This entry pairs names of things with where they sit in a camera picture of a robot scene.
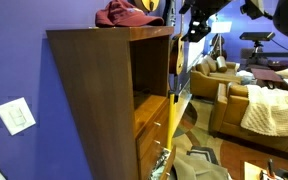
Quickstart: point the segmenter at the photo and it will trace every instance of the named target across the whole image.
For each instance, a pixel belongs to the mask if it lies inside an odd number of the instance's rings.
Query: cushion
[[[216,62],[214,61],[214,59],[209,55],[205,55],[204,59],[206,60],[207,64],[209,65],[210,71],[216,72]]]
[[[196,65],[196,69],[200,71],[202,74],[205,76],[208,76],[210,74],[210,67],[208,66],[207,63],[198,63]]]
[[[227,84],[227,97],[229,96],[242,96],[248,97],[248,89],[246,86],[238,85],[235,82]]]
[[[223,56],[219,56],[216,58],[216,61],[217,61],[217,71],[226,72],[227,66],[225,63],[225,58]]]

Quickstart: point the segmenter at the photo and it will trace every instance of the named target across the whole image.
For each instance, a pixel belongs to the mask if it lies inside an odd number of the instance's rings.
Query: purple wall
[[[95,12],[108,2],[0,0],[0,104],[25,97],[37,121],[10,136],[0,120],[0,170],[9,179],[92,179],[45,30],[94,26]],[[233,21],[232,33],[224,37],[229,59],[236,61],[241,47],[252,46],[238,39],[242,32],[274,30],[267,20],[252,22],[240,15],[240,2],[233,1],[220,14]],[[163,9],[161,1],[160,8],[151,15],[162,15]],[[275,39],[288,47],[288,38],[276,34]],[[280,50],[271,44],[265,44],[265,48]],[[182,83],[187,82],[188,75],[186,71],[181,74]]]

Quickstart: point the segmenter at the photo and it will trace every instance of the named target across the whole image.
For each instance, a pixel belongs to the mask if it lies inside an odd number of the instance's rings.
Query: tan leather armchair
[[[209,123],[213,136],[220,132],[288,153],[288,136],[265,136],[240,126],[249,104],[246,86],[220,83],[216,94]]]
[[[205,55],[190,72],[191,94],[214,100],[219,83],[241,83],[241,77],[235,74],[235,62],[213,60],[209,55]]]

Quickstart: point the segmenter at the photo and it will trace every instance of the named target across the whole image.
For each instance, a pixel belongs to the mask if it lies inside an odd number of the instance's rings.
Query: throw blanket
[[[288,91],[247,85],[249,105],[241,126],[269,136],[288,136]]]

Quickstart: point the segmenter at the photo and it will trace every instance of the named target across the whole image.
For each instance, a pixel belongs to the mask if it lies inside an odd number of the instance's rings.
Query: red hat
[[[112,0],[105,9],[96,12],[95,24],[98,27],[162,26],[164,21],[161,17],[146,16],[142,10],[124,0]]]

